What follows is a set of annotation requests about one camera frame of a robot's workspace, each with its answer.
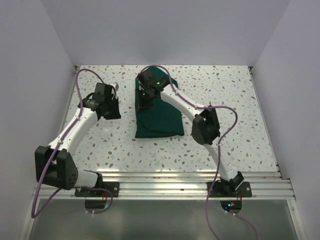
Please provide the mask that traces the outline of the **green surgical cloth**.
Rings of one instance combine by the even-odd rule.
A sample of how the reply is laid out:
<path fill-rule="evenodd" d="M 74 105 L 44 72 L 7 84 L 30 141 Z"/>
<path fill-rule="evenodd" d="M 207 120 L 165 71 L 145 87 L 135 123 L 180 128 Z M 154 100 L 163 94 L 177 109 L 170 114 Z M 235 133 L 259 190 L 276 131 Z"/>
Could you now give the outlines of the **green surgical cloth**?
<path fill-rule="evenodd" d="M 135 81 L 135 116 L 137 139 L 170 138 L 184 136 L 182 113 L 172 105 L 156 98 L 153 106 L 142 109 L 139 100 L 139 82 Z"/>

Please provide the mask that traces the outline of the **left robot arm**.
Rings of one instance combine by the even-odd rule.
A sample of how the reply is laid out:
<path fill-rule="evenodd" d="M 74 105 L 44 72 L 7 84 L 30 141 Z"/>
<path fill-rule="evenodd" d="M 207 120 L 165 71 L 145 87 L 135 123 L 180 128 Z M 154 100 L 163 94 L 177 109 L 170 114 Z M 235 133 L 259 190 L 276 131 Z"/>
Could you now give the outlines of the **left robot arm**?
<path fill-rule="evenodd" d="M 87 132 L 104 118 L 121 118 L 116 82 L 97 83 L 94 92 L 82 99 L 65 129 L 47 146 L 39 146 L 34 153 L 36 180 L 39 183 L 71 190 L 86 188 L 92 196 L 103 193 L 101 174 L 80 169 L 73 157 Z"/>

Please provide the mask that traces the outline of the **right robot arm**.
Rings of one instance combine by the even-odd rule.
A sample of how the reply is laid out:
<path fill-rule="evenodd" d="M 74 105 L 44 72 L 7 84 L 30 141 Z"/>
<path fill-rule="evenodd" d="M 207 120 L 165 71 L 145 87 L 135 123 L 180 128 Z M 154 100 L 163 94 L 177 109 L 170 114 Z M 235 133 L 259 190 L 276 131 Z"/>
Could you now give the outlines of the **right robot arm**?
<path fill-rule="evenodd" d="M 143 68 L 136 77 L 139 83 L 139 100 L 144 109 L 150 108 L 155 99 L 160 99 L 171 105 L 185 115 L 191 124 L 191 136 L 193 140 L 206 148 L 216 163 L 216 175 L 220 176 L 220 181 L 216 183 L 216 178 L 212 182 L 212 187 L 208 190 L 220 190 L 227 196 L 235 196 L 244 182 L 242 173 L 232 170 L 222 158 L 222 141 L 226 135 L 237 125 L 238 114 L 229 106 L 208 105 L 204 106 L 186 97 L 172 82 L 171 75 L 157 77 L 152 72 L 153 66 Z M 227 109 L 234 114 L 234 123 L 225 133 L 220 132 L 220 122 L 217 109 Z"/>

